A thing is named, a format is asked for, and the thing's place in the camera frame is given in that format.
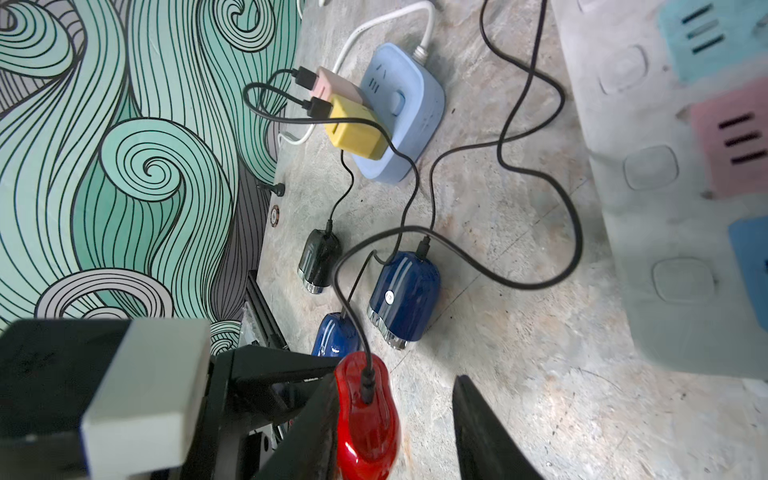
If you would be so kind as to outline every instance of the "yellow usb charger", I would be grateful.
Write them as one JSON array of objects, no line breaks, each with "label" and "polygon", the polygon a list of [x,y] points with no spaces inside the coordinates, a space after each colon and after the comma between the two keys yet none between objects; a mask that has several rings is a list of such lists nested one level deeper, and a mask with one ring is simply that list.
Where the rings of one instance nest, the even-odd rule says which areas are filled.
[{"label": "yellow usb charger", "polygon": [[[329,101],[333,109],[328,118],[365,118],[381,125],[374,113],[359,103],[341,95],[331,95]],[[380,159],[388,146],[384,135],[370,125],[326,124],[326,133],[334,147],[370,160]]]}]

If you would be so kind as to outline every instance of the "concrete floor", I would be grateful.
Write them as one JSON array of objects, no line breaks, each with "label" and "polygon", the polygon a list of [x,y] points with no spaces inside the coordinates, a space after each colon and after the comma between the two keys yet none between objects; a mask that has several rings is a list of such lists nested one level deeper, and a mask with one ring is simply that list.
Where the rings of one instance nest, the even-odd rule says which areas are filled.
[{"label": "concrete floor", "polygon": [[[297,64],[329,67],[355,26],[407,1],[307,0]],[[438,23],[427,69],[444,86],[445,117],[419,160],[422,176],[450,147],[496,138],[525,74],[496,58],[478,32],[476,0],[438,0]],[[492,2],[488,33],[505,51],[530,55],[538,0]],[[425,19],[413,15],[364,34],[341,73],[358,81],[376,46],[391,41],[412,50]],[[551,12],[540,69],[569,86]],[[556,106],[536,81],[513,130],[538,123]],[[301,133],[302,127],[288,130]],[[458,478],[451,391],[470,375],[511,437],[545,478],[768,478],[768,387],[764,382],[667,372],[636,351],[621,306],[611,248],[573,103],[552,126],[505,148],[507,161],[556,176],[572,194],[584,223],[584,259],[567,281],[541,292],[500,287],[458,257],[434,246],[442,295],[421,342],[390,349],[366,322],[372,348],[391,372],[402,422],[402,449],[392,478]],[[339,152],[318,130],[301,147],[284,146],[277,165],[286,184],[280,222],[268,228],[259,285],[292,350],[309,352],[326,313],[339,311],[332,291],[303,290],[296,276],[306,236],[322,228],[347,188]],[[568,262],[572,232],[556,193],[543,181],[507,173],[493,149],[456,154],[436,176],[436,229],[485,265],[520,280],[544,279]],[[410,192],[356,175],[334,218],[346,247],[394,227]],[[429,187],[408,223],[429,224]],[[418,236],[403,247],[415,249]],[[377,244],[388,252],[393,240]],[[342,272],[351,287],[365,254]],[[354,305],[361,316],[380,267],[372,265]]]}]

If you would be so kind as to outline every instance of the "power strip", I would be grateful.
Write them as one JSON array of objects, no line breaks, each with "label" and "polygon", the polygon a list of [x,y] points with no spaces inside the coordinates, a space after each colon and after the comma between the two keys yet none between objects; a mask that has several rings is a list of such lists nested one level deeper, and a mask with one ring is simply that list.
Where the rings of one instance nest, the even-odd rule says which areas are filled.
[{"label": "power strip", "polygon": [[768,2],[553,6],[635,346],[768,379]]},{"label": "power strip", "polygon": [[[360,90],[395,148],[417,161],[445,111],[445,92],[437,80],[399,47],[385,43],[373,55]],[[410,170],[391,148],[379,160],[353,158],[366,178],[386,184],[400,182]]]}]

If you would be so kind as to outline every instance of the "teal wave pattern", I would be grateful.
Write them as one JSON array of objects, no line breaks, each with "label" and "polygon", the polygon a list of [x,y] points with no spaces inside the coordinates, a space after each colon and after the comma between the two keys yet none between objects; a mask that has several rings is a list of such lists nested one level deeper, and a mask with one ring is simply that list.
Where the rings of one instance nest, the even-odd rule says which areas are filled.
[{"label": "teal wave pattern", "polygon": [[184,184],[175,225],[150,265],[150,275],[174,298],[174,314],[214,319],[210,290],[221,261],[233,211],[226,174],[193,132],[171,121],[136,118],[104,138],[101,166],[130,197],[158,202]]},{"label": "teal wave pattern", "polygon": [[[273,71],[293,65],[300,24],[296,2],[274,0],[272,15],[269,3],[258,0],[246,8],[237,0],[201,0],[200,40],[237,139],[237,153],[252,174],[273,183],[276,161],[266,147],[270,122],[246,109],[242,92],[247,83],[265,81]],[[252,32],[267,30],[272,21],[274,39],[268,45],[258,43]],[[290,80],[290,75],[283,75],[275,85],[288,88]],[[265,105],[273,114],[285,104],[278,95],[265,95]]]},{"label": "teal wave pattern", "polygon": [[0,68],[29,77],[55,77],[74,60],[72,42],[58,19],[34,3],[5,5],[14,26],[0,31]]},{"label": "teal wave pattern", "polygon": [[[269,205],[256,179],[276,162],[275,126],[240,91],[292,66],[296,3],[0,10],[0,330],[35,315],[236,317]],[[236,339],[234,325],[212,335]]]},{"label": "teal wave pattern", "polygon": [[[138,117],[130,92],[125,89],[114,122]],[[97,157],[83,177],[72,209],[72,235],[83,270],[123,268],[149,275],[154,254],[174,225],[184,185],[162,201],[137,200],[107,178]],[[146,316],[144,303],[120,290],[102,290],[99,298],[128,316]]]},{"label": "teal wave pattern", "polygon": [[142,117],[173,121],[209,146],[235,197],[235,137],[200,49],[198,8],[188,0],[134,0],[127,28],[131,86]]},{"label": "teal wave pattern", "polygon": [[[120,100],[126,49],[108,0],[72,0],[88,38],[69,70],[0,118],[0,318],[34,315],[40,295],[78,272],[71,208]],[[64,311],[104,304],[94,294]]]}]

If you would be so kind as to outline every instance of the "black cable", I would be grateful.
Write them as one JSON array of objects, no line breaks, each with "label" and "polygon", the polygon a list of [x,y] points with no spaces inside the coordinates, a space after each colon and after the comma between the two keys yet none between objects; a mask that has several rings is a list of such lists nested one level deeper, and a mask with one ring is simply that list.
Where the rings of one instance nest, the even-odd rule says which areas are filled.
[{"label": "black cable", "polygon": [[347,195],[349,195],[349,192],[352,191],[352,187],[355,186],[355,174],[353,174],[352,171],[349,169],[349,167],[346,166],[346,163],[344,163],[344,150],[339,149],[339,151],[341,152],[341,165],[342,167],[344,167],[344,170],[346,170],[349,173],[349,176],[352,178],[352,181],[349,182],[349,188],[346,189],[346,192],[344,192],[344,195],[342,195],[341,198],[339,198],[336,201],[336,204],[333,205],[333,208],[331,209],[331,215],[330,217],[328,217],[329,221],[333,220],[333,212],[336,211],[336,207],[339,206],[339,204],[341,203],[341,200],[344,200],[344,198]]},{"label": "black cable", "polygon": [[349,295],[346,298],[347,302],[352,302],[352,295],[355,293],[355,288],[357,288],[357,283],[360,281],[360,277],[362,276],[362,273],[366,271],[366,267],[368,266],[368,262],[371,260],[371,257],[376,255],[375,250],[371,250],[370,253],[368,253],[368,256],[366,257],[366,261],[362,263],[362,268],[357,273],[357,278],[355,278],[355,283],[352,285],[352,289],[349,291]]},{"label": "black cable", "polygon": [[[488,3],[488,0],[484,0],[483,8],[481,10],[481,13],[483,13],[483,11],[485,10],[485,6],[487,5],[487,3]],[[332,282],[333,291],[336,293],[336,296],[339,297],[339,300],[341,301],[341,303],[343,305],[343,309],[351,317],[351,319],[353,321],[353,324],[354,324],[354,326],[355,326],[355,328],[357,330],[357,333],[361,337],[363,348],[364,348],[365,353],[366,353],[366,368],[363,371],[363,376],[366,376],[366,374],[367,374],[366,381],[368,383],[364,384],[363,386],[370,387],[371,382],[372,382],[373,370],[372,370],[372,353],[371,353],[371,349],[370,349],[370,344],[368,342],[368,338],[365,335],[365,332],[363,331],[362,323],[360,321],[360,318],[354,312],[354,310],[352,309],[352,305],[349,302],[349,300],[351,300],[351,292],[350,292],[349,300],[344,298],[344,296],[342,295],[342,292],[341,292],[341,287],[339,285],[339,270],[341,269],[342,265],[352,255],[354,255],[355,253],[359,252],[361,249],[363,249],[363,248],[367,247],[368,245],[370,245],[372,243],[375,243],[375,242],[377,242],[377,241],[379,241],[381,239],[390,237],[392,235],[397,235],[398,236],[398,240],[397,240],[397,243],[396,243],[396,248],[393,250],[392,255],[391,255],[391,258],[393,258],[394,255],[397,252],[397,248],[399,247],[400,240],[402,239],[402,234],[403,233],[406,233],[406,232],[423,233],[423,234],[425,234],[425,235],[427,235],[427,236],[429,236],[431,238],[437,239],[437,241],[439,241],[440,243],[445,245],[452,252],[456,253],[465,262],[469,263],[469,265],[472,268],[474,268],[475,270],[477,270],[478,272],[480,272],[480,274],[485,275],[489,279],[491,279],[491,280],[493,280],[493,281],[495,281],[497,283],[500,283],[501,285],[508,286],[510,288],[514,288],[514,289],[517,289],[517,290],[542,290],[542,289],[545,289],[545,288],[549,288],[550,286],[554,286],[555,284],[560,283],[562,280],[564,280],[566,277],[568,277],[571,273],[573,273],[573,271],[575,270],[575,268],[578,265],[579,261],[581,260],[581,254],[582,254],[583,246],[584,246],[584,238],[583,238],[583,233],[582,233],[582,230],[581,230],[581,222],[580,222],[580,220],[578,218],[578,212],[576,211],[576,209],[575,209],[575,207],[573,205],[573,202],[571,201],[570,197],[568,196],[568,193],[550,175],[545,174],[545,173],[540,172],[540,171],[537,171],[537,170],[531,170],[531,169],[521,168],[521,167],[514,167],[514,166],[512,166],[510,164],[505,163],[504,159],[503,159],[503,156],[502,156],[502,147],[503,147],[504,143],[512,141],[512,140],[514,140],[516,138],[520,138],[520,137],[524,137],[526,135],[532,134],[535,131],[541,130],[544,126],[546,126],[546,124],[551,123],[554,120],[554,118],[557,116],[557,114],[559,114],[560,110],[562,109],[562,106],[558,107],[558,111],[555,113],[555,115],[551,116],[549,119],[546,120],[546,122],[544,122],[541,125],[538,125],[537,127],[531,129],[530,131],[527,131],[527,132],[525,132],[523,134],[520,134],[520,135],[518,135],[516,137],[505,138],[505,135],[507,134],[507,131],[509,129],[509,125],[512,123],[512,120],[515,118],[515,115],[517,114],[518,110],[520,109],[520,106],[522,105],[523,100],[525,99],[525,97],[528,94],[528,91],[530,90],[531,83],[533,82],[533,77],[534,76],[538,76],[538,77],[544,79],[545,81],[547,81],[546,80],[547,77],[545,75],[538,74],[538,72],[535,70],[536,61],[537,61],[537,57],[538,57],[538,49],[539,49],[539,47],[541,45],[541,34],[542,34],[543,30],[544,30],[544,21],[545,21],[545,17],[546,17],[546,10],[547,10],[547,0],[542,0],[541,1],[541,11],[540,11],[540,14],[539,14],[539,19],[538,19],[538,28],[537,28],[537,31],[536,31],[536,37],[535,37],[535,41],[534,41],[534,49],[533,49],[533,54],[531,56],[531,66],[530,66],[530,68],[525,67],[522,63],[520,63],[518,65],[517,63],[515,63],[516,61],[512,57],[508,57],[506,54],[503,54],[503,55],[505,55],[505,57],[503,57],[505,60],[510,61],[511,63],[513,63],[514,65],[516,65],[516,66],[518,66],[520,68],[524,68],[528,72],[528,78],[527,78],[525,86],[523,88],[523,92],[521,93],[520,97],[518,98],[517,103],[513,107],[512,112],[507,117],[507,120],[505,122],[504,127],[502,128],[502,133],[501,133],[499,139],[496,142],[487,142],[486,144],[476,144],[476,145],[467,145],[467,146],[464,146],[464,147],[458,147],[458,148],[455,148],[455,149],[453,149],[451,151],[445,152],[445,154],[441,155],[438,158],[438,160],[441,160],[442,158],[446,157],[447,155],[449,155],[451,153],[455,153],[456,151],[469,150],[471,148],[479,148],[479,147],[491,146],[493,144],[496,144],[497,145],[496,154],[497,154],[498,162],[499,162],[499,164],[504,169],[509,170],[509,171],[513,171],[515,173],[527,174],[527,175],[531,175],[531,176],[534,176],[534,177],[546,180],[558,192],[560,197],[563,199],[563,202],[565,204],[566,210],[568,211],[568,214],[571,217],[571,222],[573,223],[573,226],[574,226],[574,238],[575,238],[574,256],[571,259],[571,262],[568,264],[566,269],[563,270],[562,273],[558,274],[557,276],[552,277],[549,280],[545,280],[543,282],[522,283],[522,282],[515,282],[514,280],[508,280],[508,279],[504,278],[503,276],[500,276],[497,273],[494,273],[490,269],[488,269],[485,266],[483,266],[482,264],[480,264],[477,260],[475,260],[473,257],[471,257],[468,253],[466,253],[464,250],[462,250],[461,248],[456,246],[453,242],[451,242],[450,240],[448,240],[447,238],[445,238],[441,234],[439,234],[439,233],[435,232],[434,230],[432,230],[432,228],[426,228],[426,227],[421,227],[421,226],[417,226],[417,225],[412,225],[412,226],[407,226],[407,227],[404,226],[406,215],[407,215],[407,212],[408,212],[408,208],[410,207],[411,203],[413,202],[413,200],[415,198],[415,195],[416,195],[416,192],[418,191],[418,188],[419,188],[419,171],[416,168],[416,165],[414,164],[413,160],[411,160],[408,156],[406,156],[406,155],[400,153],[399,151],[397,151],[395,146],[392,144],[392,140],[389,138],[389,135],[376,122],[371,121],[371,120],[366,120],[366,119],[363,119],[363,118],[334,118],[332,120],[331,119],[317,120],[317,119],[311,119],[311,118],[281,118],[281,119],[279,119],[279,118],[273,117],[272,115],[269,115],[266,112],[260,111],[258,108],[254,107],[253,104],[251,104],[250,99],[248,98],[248,93],[249,93],[249,91],[252,88],[261,87],[263,84],[260,84],[258,82],[254,82],[254,83],[246,85],[244,90],[243,90],[243,101],[246,103],[248,108],[250,108],[252,111],[254,111],[259,116],[261,116],[263,118],[266,118],[267,120],[282,121],[283,123],[288,123],[288,124],[289,123],[294,123],[294,124],[357,123],[357,124],[365,124],[365,125],[369,125],[371,127],[374,127],[378,131],[380,131],[382,133],[382,135],[384,135],[384,138],[387,140],[387,144],[389,145],[389,147],[392,148],[392,151],[395,154],[397,154],[398,156],[400,156],[402,158],[405,158],[410,163],[411,168],[414,171],[414,174],[415,174],[415,177],[416,177],[415,189],[413,191],[413,194],[411,195],[411,198],[409,199],[409,202],[406,204],[406,208],[403,211],[401,227],[394,228],[394,229],[391,229],[391,230],[387,230],[387,231],[378,233],[376,235],[373,235],[371,237],[368,237],[367,239],[365,239],[362,242],[358,243],[357,245],[352,247],[350,250],[348,250],[346,253],[344,253],[341,256],[341,258],[339,259],[339,261],[336,262],[336,265],[333,267],[333,282]],[[482,27],[482,23],[481,23],[481,32],[483,33],[483,38],[484,38],[484,40],[486,40],[486,43],[489,43],[489,41],[487,41],[487,38],[484,35],[484,27]],[[561,96],[561,103],[563,103],[563,102],[564,102],[564,96]],[[432,177],[432,172],[434,171],[434,167],[435,167],[436,163],[437,163],[437,160],[432,165],[432,170],[430,171],[430,178]],[[434,206],[434,190],[432,190],[432,204]],[[433,224],[434,224],[434,208],[433,208],[433,221],[432,221],[432,225]],[[369,253],[369,256],[366,259],[366,262],[363,264],[363,269],[367,265],[368,260],[370,259],[371,256],[374,256],[374,257],[376,256],[375,251],[372,251],[371,253]],[[357,281],[359,281],[359,278],[361,276],[362,276],[362,270],[358,274],[358,280]]]},{"label": "black cable", "polygon": [[[415,175],[415,185],[413,187],[413,193],[411,194],[411,197],[408,200],[408,203],[406,204],[405,209],[402,211],[402,219],[400,220],[401,228],[406,223],[406,216],[408,215],[408,209],[411,207],[411,204],[413,203],[414,199],[416,198],[416,194],[419,192],[419,169],[416,168],[416,164],[411,160],[411,157],[408,155],[405,155],[401,151],[397,150],[395,145],[392,143],[392,139],[389,137],[389,134],[384,130],[384,127],[376,123],[375,121],[368,120],[367,118],[326,118],[326,119],[317,119],[317,118],[279,118],[275,117],[274,115],[269,114],[266,111],[261,111],[256,105],[254,105],[248,96],[251,90],[254,88],[267,88],[270,87],[269,85],[265,85],[264,83],[255,81],[251,82],[245,87],[243,87],[243,102],[245,105],[255,114],[259,115],[262,118],[265,118],[270,121],[277,121],[282,122],[284,124],[298,124],[298,125],[320,125],[320,124],[363,124],[368,125],[370,127],[374,127],[376,130],[381,132],[381,134],[384,136],[384,139],[386,140],[387,144],[389,145],[389,148],[392,148],[392,152],[395,153],[395,155],[404,158],[408,163],[411,165],[411,169],[413,170],[413,173]],[[402,234],[398,235],[397,242],[395,244],[395,249],[392,251],[392,254],[390,255],[390,260],[395,257],[397,254],[397,249],[400,246],[400,240],[402,239]],[[350,316],[352,318],[353,324],[355,326],[355,330],[357,330],[357,334],[360,336],[362,340],[362,347],[363,350],[366,353],[366,367],[363,371],[363,373],[367,373],[369,375],[369,379],[372,379],[373,374],[373,357],[371,354],[371,346],[368,343],[368,337],[366,337],[365,331],[362,328],[362,323],[360,322],[360,319],[357,315],[354,314],[354,312],[351,312],[349,310],[349,302],[346,301],[346,299],[342,299],[342,303],[345,305],[345,308],[350,312]]]},{"label": "black cable", "polygon": [[[400,218],[400,226],[403,227],[406,224],[406,217],[408,216],[408,210],[411,207],[411,204],[413,204],[413,201],[416,199],[416,194],[419,192],[419,184],[421,183],[421,175],[419,174],[419,169],[416,168],[416,164],[413,160],[411,160],[411,157],[408,155],[402,153],[397,148],[395,148],[395,145],[392,143],[392,139],[389,137],[389,134],[386,130],[384,130],[384,127],[376,123],[375,121],[369,120],[367,118],[333,118],[333,119],[317,119],[317,118],[279,118],[275,117],[271,114],[269,114],[266,111],[261,111],[259,108],[253,105],[251,103],[250,98],[248,97],[248,94],[251,90],[254,88],[265,88],[266,85],[264,83],[255,81],[247,84],[245,87],[243,87],[243,101],[245,102],[245,105],[255,114],[259,115],[262,118],[265,118],[267,120],[276,121],[284,124],[297,124],[297,125],[323,125],[323,124],[363,124],[363,125],[369,125],[370,127],[374,127],[376,130],[381,132],[381,134],[384,136],[384,139],[386,140],[386,143],[389,145],[389,148],[392,149],[392,152],[395,153],[398,157],[404,158],[411,166],[411,170],[413,171],[413,174],[415,176],[415,183],[413,185],[413,193],[411,193],[411,197],[408,199],[408,202],[406,203],[406,207],[402,209],[402,217]],[[395,258],[395,255],[398,252],[398,249],[400,248],[400,242],[402,239],[402,235],[397,237],[397,241],[395,242],[395,247],[392,249],[392,253],[389,255],[387,260],[381,260],[378,258],[378,256],[374,255],[374,257],[379,261],[382,265],[387,265],[392,262],[392,259]]]},{"label": "black cable", "polygon": [[[256,87],[262,88],[264,90],[269,90],[272,93],[278,94],[280,97],[283,97],[286,100],[290,100],[290,101],[292,101],[293,103],[299,105],[302,108],[304,107],[304,104],[306,103],[305,101],[299,100],[298,98],[294,97],[293,95],[280,90],[278,87],[273,87],[272,85],[263,83],[261,81],[255,81],[255,82],[249,83],[248,85],[245,86],[245,88],[247,90],[250,90],[251,88],[256,88]],[[248,107],[251,108],[251,110],[253,110],[253,106],[250,104],[250,101],[247,102],[247,105],[248,105]],[[272,118],[277,118],[278,120],[281,120],[278,117],[267,118],[267,120],[272,120]]]},{"label": "black cable", "polygon": [[[266,81],[266,84],[271,85],[273,81],[275,81],[275,78],[277,78],[277,75],[290,73],[293,75],[294,70],[292,68],[281,68],[279,70],[275,70],[274,73],[271,74],[270,78]],[[262,109],[267,110],[266,105],[264,104],[264,95],[266,92],[264,90],[261,91],[261,94],[259,95],[259,105]]]},{"label": "black cable", "polygon": [[[558,115],[563,111],[563,107],[565,106],[565,89],[563,88],[562,85],[558,83],[558,81],[556,81],[549,75],[529,67],[525,63],[519,61],[517,58],[514,58],[511,55],[507,55],[503,51],[499,50],[498,47],[496,47],[496,45],[493,45],[493,43],[485,33],[484,20],[485,20],[485,7],[487,5],[488,5],[488,0],[484,0],[482,7],[480,8],[480,35],[482,36],[483,42],[485,42],[485,44],[488,46],[491,52],[493,52],[494,55],[499,57],[501,60],[507,61],[513,64],[515,67],[528,72],[529,74],[531,73],[531,71],[533,71],[534,76],[550,84],[556,90],[556,92],[558,93],[558,96],[560,97],[560,102],[558,104],[557,109],[555,109],[554,113],[550,115],[549,118],[547,118],[540,124],[536,125],[535,127],[531,128],[530,130],[526,130],[520,134],[512,135],[511,137],[505,138],[504,143],[508,143],[511,141],[520,140],[521,138],[525,138],[528,135],[533,135],[537,131],[540,131],[542,128],[547,127],[550,123],[552,123],[555,120],[555,118],[557,118]],[[440,163],[440,161],[443,158],[449,155],[458,153],[460,151],[473,150],[475,148],[493,147],[497,143],[498,141],[494,140],[494,141],[482,142],[479,144],[462,145],[461,147],[452,148],[451,150],[446,151],[445,153],[437,157],[434,162],[432,162],[432,167],[429,169],[429,194],[432,199],[432,221],[429,223],[430,229],[435,228],[435,218],[437,216],[437,207],[435,205],[435,184],[434,184],[435,167],[437,167],[437,165]]]},{"label": "black cable", "polygon": [[[483,2],[483,7],[485,7],[487,3],[488,3],[488,0],[485,0]],[[336,265],[333,267],[333,275],[332,275],[333,291],[336,293],[336,296],[339,297],[339,299],[343,304],[343,308],[348,311],[350,317],[353,319],[353,322],[355,324],[359,323],[359,318],[357,314],[352,310],[352,305],[342,295],[341,288],[339,286],[339,270],[341,269],[342,265],[355,253],[359,252],[360,250],[367,247],[368,245],[371,245],[372,243],[375,243],[381,239],[390,237],[392,235],[401,236],[403,233],[406,233],[406,232],[423,233],[431,238],[436,239],[437,241],[445,245],[449,250],[451,250],[453,253],[456,253],[465,262],[469,263],[469,265],[472,268],[480,272],[480,274],[485,275],[486,277],[495,281],[496,283],[500,283],[501,285],[508,286],[509,288],[513,288],[517,290],[542,290],[545,288],[549,288],[550,286],[554,286],[555,284],[560,283],[566,277],[571,275],[571,273],[573,273],[573,271],[575,270],[576,266],[581,260],[581,254],[584,249],[584,236],[581,230],[581,221],[578,218],[578,212],[576,211],[573,205],[573,202],[571,201],[571,198],[568,196],[568,193],[550,175],[547,175],[543,172],[539,172],[536,170],[514,167],[510,164],[505,163],[502,157],[502,147],[504,143],[511,141],[511,139],[505,138],[505,135],[507,134],[507,131],[509,129],[509,125],[511,124],[512,120],[515,118],[515,115],[520,109],[520,105],[522,105],[523,100],[528,94],[528,91],[530,90],[530,87],[531,87],[531,83],[533,82],[533,77],[536,76],[536,61],[538,57],[538,49],[541,45],[541,34],[544,30],[544,21],[546,18],[546,11],[547,11],[547,0],[541,0],[541,11],[539,14],[538,27],[536,31],[536,37],[534,40],[533,54],[531,56],[531,66],[530,68],[526,68],[528,72],[528,78],[525,82],[523,92],[520,94],[520,97],[518,98],[517,103],[515,104],[512,111],[510,112],[510,115],[507,117],[507,121],[505,122],[504,127],[502,128],[502,133],[499,139],[496,142],[491,142],[491,144],[496,145],[496,154],[497,154],[498,162],[504,169],[510,170],[519,174],[532,175],[534,177],[546,180],[558,192],[560,197],[563,199],[566,210],[568,211],[568,214],[571,217],[571,222],[573,223],[573,228],[574,228],[575,246],[574,246],[574,256],[572,257],[571,262],[568,264],[565,270],[562,271],[562,273],[552,277],[549,280],[545,280],[543,282],[536,282],[536,283],[516,282],[514,280],[506,279],[503,276],[500,276],[497,273],[494,273],[490,269],[486,268],[477,260],[475,260],[473,257],[471,257],[468,253],[466,253],[464,250],[462,250],[457,245],[455,245],[453,242],[445,238],[443,235],[432,230],[432,228],[412,225],[408,227],[399,227],[399,228],[387,230],[387,231],[378,233],[376,235],[373,235],[371,237],[368,237],[367,239],[363,240],[362,242],[358,243],[357,245],[349,249],[346,253],[344,253],[341,256],[341,258],[339,258],[339,261],[337,261]],[[547,120],[547,123],[551,122],[553,119],[554,119],[554,116],[551,117],[549,120]],[[535,129],[540,130],[541,128],[543,128],[543,126],[536,127]],[[473,147],[477,147],[477,146],[459,147],[458,149],[454,149],[453,151],[468,150],[469,148],[473,148]]]}]

